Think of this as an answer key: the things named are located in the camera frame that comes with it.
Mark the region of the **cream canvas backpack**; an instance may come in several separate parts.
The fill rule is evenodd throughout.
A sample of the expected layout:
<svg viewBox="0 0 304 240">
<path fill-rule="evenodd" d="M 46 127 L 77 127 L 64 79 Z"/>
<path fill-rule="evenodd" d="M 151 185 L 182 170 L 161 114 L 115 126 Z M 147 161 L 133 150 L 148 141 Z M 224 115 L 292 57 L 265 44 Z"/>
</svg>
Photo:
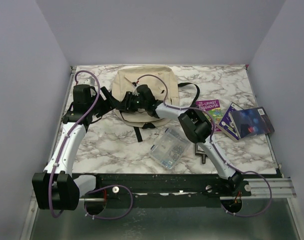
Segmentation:
<svg viewBox="0 0 304 240">
<path fill-rule="evenodd" d="M 148 113 L 164 99 L 171 105 L 179 104 L 179 88 L 190 85 L 179 83 L 172 69 L 165 65 L 146 65 L 118 70 L 111 94 L 118 102 L 116 116 L 134 128 L 138 142 L 142 142 L 141 129 L 155 129 L 170 122 Z"/>
</svg>

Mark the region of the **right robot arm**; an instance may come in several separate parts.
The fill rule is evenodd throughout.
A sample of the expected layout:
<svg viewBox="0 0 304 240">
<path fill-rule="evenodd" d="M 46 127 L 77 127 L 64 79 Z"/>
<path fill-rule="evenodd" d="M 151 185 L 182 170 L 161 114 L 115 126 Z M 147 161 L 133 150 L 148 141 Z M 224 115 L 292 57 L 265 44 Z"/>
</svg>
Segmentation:
<svg viewBox="0 0 304 240">
<path fill-rule="evenodd" d="M 214 142 L 214 122 L 210 122 L 199 108 L 179 107 L 157 100 L 149 87 L 143 84 L 137 86 L 136 93 L 126 92 L 116 109 L 126 113 L 143 109 L 151 117 L 179 122 L 187 139 L 201 147 L 215 166 L 222 181 L 222 191 L 228 196 L 239 192 L 242 173 L 224 159 L 222 150 Z"/>
</svg>

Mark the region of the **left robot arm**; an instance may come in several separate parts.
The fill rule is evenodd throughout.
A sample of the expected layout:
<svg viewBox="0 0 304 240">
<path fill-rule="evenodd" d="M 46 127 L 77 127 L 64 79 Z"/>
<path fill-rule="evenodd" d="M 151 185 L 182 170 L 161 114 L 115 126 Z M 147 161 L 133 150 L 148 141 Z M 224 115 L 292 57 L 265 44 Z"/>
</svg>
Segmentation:
<svg viewBox="0 0 304 240">
<path fill-rule="evenodd" d="M 75 210 L 86 193 L 96 198 L 103 190 L 93 175 L 72 177 L 73 164 L 80 143 L 92 124 L 115 108 L 116 99 L 103 86 L 96 91 L 88 84 L 73 88 L 73 102 L 62 119 L 62 134 L 44 170 L 35 173 L 32 185 L 42 210 Z"/>
</svg>

